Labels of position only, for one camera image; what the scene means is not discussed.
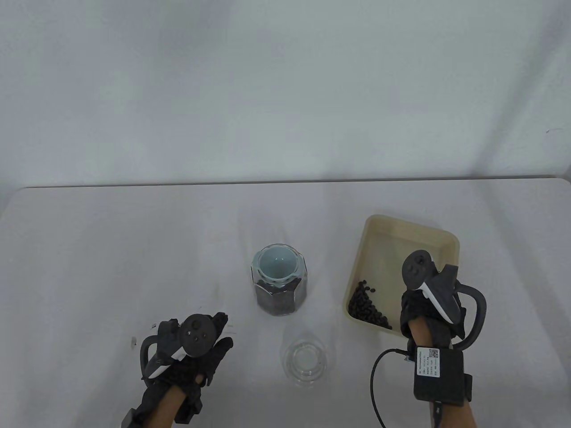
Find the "person's left hand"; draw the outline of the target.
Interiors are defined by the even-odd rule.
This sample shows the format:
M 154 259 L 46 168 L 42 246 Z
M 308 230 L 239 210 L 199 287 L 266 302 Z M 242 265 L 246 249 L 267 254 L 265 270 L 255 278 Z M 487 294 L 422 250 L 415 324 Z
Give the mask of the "person's left hand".
M 218 312 L 210 316 L 216 328 L 216 343 L 199 358 L 184 357 L 174 361 L 159 376 L 150 381 L 144 394 L 147 406 L 140 416 L 144 428 L 171 428 L 174 423 L 189 424 L 202 410 L 201 389 L 208 387 L 227 352 L 234 346 L 231 337 L 220 338 L 228 316 Z

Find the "person's right hand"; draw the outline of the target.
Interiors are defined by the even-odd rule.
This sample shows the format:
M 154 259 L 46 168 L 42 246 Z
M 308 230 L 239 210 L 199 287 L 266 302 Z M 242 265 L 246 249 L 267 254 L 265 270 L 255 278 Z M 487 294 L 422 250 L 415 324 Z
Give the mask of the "person's right hand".
M 449 324 L 422 291 L 406 291 L 401 298 L 402 335 L 426 348 L 449 348 L 453 338 L 463 340 L 466 337 L 466 309 L 457 296 L 455 301 L 459 304 L 461 319 L 458 324 Z

